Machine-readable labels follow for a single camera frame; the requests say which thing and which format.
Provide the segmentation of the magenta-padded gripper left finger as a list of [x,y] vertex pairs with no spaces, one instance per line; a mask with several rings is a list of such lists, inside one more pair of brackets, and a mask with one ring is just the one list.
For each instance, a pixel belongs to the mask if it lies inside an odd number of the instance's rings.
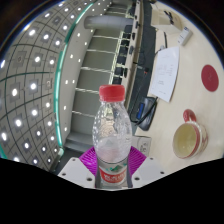
[[90,148],[79,158],[70,158],[58,176],[78,186],[94,188],[97,170],[97,156],[94,148]]

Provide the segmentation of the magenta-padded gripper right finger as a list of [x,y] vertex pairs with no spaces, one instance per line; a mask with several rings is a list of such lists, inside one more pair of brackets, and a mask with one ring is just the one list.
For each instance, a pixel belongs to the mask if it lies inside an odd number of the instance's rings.
[[143,187],[165,177],[166,173],[153,157],[146,157],[132,147],[128,156],[128,186]]

